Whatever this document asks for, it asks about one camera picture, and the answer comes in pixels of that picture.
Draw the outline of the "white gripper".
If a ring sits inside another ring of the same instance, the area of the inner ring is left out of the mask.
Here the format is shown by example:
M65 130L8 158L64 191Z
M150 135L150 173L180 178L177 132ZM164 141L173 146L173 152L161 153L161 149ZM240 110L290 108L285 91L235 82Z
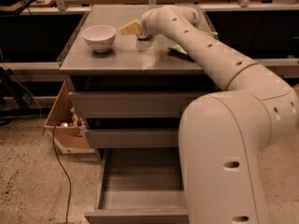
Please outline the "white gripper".
M159 35L162 28L162 19L159 8L146 11L141 20L131 21L121 28L122 35L141 35L142 31L146 35Z

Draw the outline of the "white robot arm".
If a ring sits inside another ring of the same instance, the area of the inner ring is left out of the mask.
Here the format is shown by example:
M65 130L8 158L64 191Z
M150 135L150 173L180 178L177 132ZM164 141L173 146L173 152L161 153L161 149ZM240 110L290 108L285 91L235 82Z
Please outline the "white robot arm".
M191 7L146 11L123 35L164 35L218 91L184 110L178 151L190 224L270 224L258 154L298 122L296 91L268 68L199 30Z

